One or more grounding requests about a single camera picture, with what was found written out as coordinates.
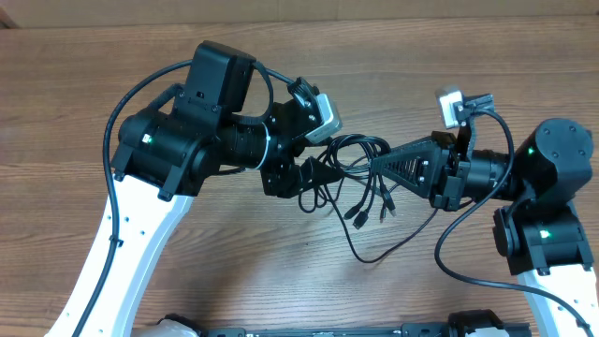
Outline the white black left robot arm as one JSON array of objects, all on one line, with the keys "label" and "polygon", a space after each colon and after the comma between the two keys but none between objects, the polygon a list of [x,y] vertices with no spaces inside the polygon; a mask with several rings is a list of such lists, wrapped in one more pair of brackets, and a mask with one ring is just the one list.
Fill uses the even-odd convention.
[{"label": "white black left robot arm", "polygon": [[175,83],[146,108],[110,116],[102,155],[109,196],[78,281],[50,333],[127,336],[166,243],[203,183],[222,166],[260,173],[264,192],[278,198],[334,183],[341,173],[305,148],[342,127],[333,101],[303,79],[287,82],[290,100],[264,113],[241,110],[254,74],[277,73],[246,52],[204,41]]}]

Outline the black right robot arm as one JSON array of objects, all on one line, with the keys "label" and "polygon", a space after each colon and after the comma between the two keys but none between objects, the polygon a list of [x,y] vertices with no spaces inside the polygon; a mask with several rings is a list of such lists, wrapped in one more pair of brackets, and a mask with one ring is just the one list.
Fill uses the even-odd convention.
[{"label": "black right robot arm", "polygon": [[475,123],[457,135],[434,132],[375,158],[371,170],[430,202],[456,211],[463,198],[476,205],[495,198],[493,236],[514,284],[451,277],[523,292],[544,336],[595,336],[598,300],[592,249],[573,199],[592,178],[592,134],[567,119],[541,123],[507,153],[475,148]]}]

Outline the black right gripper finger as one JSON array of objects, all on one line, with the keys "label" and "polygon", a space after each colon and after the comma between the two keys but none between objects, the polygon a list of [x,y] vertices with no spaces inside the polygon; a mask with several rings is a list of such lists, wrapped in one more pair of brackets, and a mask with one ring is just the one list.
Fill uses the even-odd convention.
[{"label": "black right gripper finger", "polygon": [[437,142],[432,136],[416,139],[403,145],[390,149],[392,154],[426,154],[434,152],[438,148]]},{"label": "black right gripper finger", "polygon": [[380,174],[421,198],[431,191],[434,152],[426,154],[382,154],[371,162],[371,171]]}]

